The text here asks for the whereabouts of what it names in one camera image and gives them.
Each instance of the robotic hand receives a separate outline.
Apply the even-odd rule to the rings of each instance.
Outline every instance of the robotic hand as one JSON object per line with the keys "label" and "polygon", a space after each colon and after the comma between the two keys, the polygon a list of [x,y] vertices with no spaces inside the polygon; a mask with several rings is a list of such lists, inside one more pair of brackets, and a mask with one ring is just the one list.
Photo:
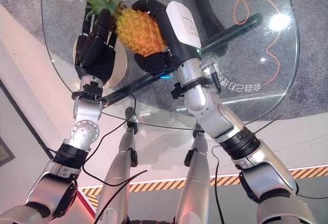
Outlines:
{"label": "robotic hand", "polygon": [[81,79],[84,75],[92,75],[105,84],[112,75],[115,60],[115,47],[117,35],[115,30],[108,40],[111,14],[103,10],[99,17],[95,17],[94,26],[90,33],[91,19],[83,23],[83,33],[77,38],[75,70]]}
{"label": "robotic hand", "polygon": [[175,85],[173,96],[184,96],[188,111],[241,170],[242,186],[248,197],[259,204],[257,223],[315,224],[306,204],[296,197],[297,185],[289,170],[209,86],[201,68],[201,45],[191,12],[178,2],[170,2],[166,7],[156,0],[140,0],[132,8],[156,18],[168,46],[165,53],[148,57],[136,54],[137,64],[148,72],[161,71],[169,65],[175,68],[180,83]]}

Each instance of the pineapple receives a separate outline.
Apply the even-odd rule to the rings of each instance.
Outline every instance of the pineapple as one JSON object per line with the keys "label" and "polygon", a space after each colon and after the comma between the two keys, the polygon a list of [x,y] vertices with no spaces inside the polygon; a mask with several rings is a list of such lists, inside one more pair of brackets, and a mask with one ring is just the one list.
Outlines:
{"label": "pineapple", "polygon": [[155,53],[163,52],[166,47],[158,24],[155,18],[146,12],[135,11],[127,8],[122,0],[86,0],[91,5],[87,8],[92,9],[87,18],[98,15],[103,9],[108,9],[114,17],[113,23],[116,24],[116,33],[121,42],[134,53],[144,57]]}

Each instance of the glass table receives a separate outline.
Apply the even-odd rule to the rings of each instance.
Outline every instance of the glass table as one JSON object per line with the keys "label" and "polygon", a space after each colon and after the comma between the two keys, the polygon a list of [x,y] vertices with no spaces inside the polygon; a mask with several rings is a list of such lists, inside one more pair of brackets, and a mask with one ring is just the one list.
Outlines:
{"label": "glass table", "polygon": [[[126,0],[126,5],[130,7],[135,1]],[[293,83],[299,55],[291,0],[158,1],[166,5],[178,1],[191,10],[202,42],[202,61],[215,62],[222,102],[243,121],[261,119],[283,100]],[[73,49],[81,34],[85,5],[79,0],[42,0],[47,49],[56,72],[72,92],[80,82],[74,69]],[[134,87],[142,76],[149,78],[139,69],[130,50],[120,42],[115,50],[121,77],[109,80],[104,95],[126,85]],[[171,96],[178,82],[176,74],[157,79],[133,93],[139,122],[192,129],[196,119],[188,113],[183,99]],[[125,118],[126,107],[132,105],[133,99],[126,97],[103,109],[103,113]]]}

